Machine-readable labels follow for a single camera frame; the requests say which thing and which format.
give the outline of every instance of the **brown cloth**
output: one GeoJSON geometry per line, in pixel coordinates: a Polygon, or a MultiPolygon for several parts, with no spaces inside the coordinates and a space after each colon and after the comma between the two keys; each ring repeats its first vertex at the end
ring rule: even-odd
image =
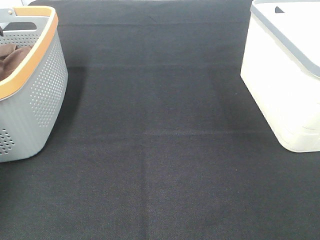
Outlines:
{"type": "Polygon", "coordinates": [[[17,45],[13,43],[0,46],[0,81],[7,78],[18,67],[31,48],[31,46],[23,46],[17,49],[17,45]]]}

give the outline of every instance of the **dark textile floor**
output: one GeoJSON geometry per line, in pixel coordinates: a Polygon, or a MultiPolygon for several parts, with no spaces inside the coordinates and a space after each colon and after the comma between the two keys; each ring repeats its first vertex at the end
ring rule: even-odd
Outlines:
{"type": "Polygon", "coordinates": [[[320,153],[240,78],[250,1],[48,1],[69,71],[43,151],[0,164],[1,240],[318,240],[320,153]]]}

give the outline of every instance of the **gray plastic basket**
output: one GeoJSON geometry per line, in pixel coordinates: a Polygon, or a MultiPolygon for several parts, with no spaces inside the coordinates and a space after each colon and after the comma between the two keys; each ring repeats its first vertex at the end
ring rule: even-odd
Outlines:
{"type": "Polygon", "coordinates": [[[32,22],[36,30],[4,31],[0,45],[33,45],[18,68],[0,81],[0,162],[29,158],[45,145],[68,80],[56,11],[48,6],[0,9],[0,23],[32,22]]]}

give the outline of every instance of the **black fabric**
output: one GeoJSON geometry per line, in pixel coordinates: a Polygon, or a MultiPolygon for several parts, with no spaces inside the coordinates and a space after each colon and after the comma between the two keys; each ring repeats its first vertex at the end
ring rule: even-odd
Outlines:
{"type": "Polygon", "coordinates": [[[281,147],[240,78],[250,1],[34,4],[69,82],[45,148],[0,164],[0,239],[319,238],[319,153],[281,147]]]}

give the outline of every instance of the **white storage bin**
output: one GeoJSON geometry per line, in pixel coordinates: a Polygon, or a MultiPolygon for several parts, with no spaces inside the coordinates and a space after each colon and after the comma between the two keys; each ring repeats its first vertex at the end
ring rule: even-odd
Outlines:
{"type": "Polygon", "coordinates": [[[251,6],[241,77],[280,144],[293,152],[320,151],[319,13],[320,2],[312,0],[251,6]]]}
{"type": "Polygon", "coordinates": [[[0,45],[33,48],[0,81],[0,162],[25,159],[45,145],[60,111],[68,72],[52,7],[0,9],[0,23],[32,22],[36,30],[4,31],[0,45]]]}

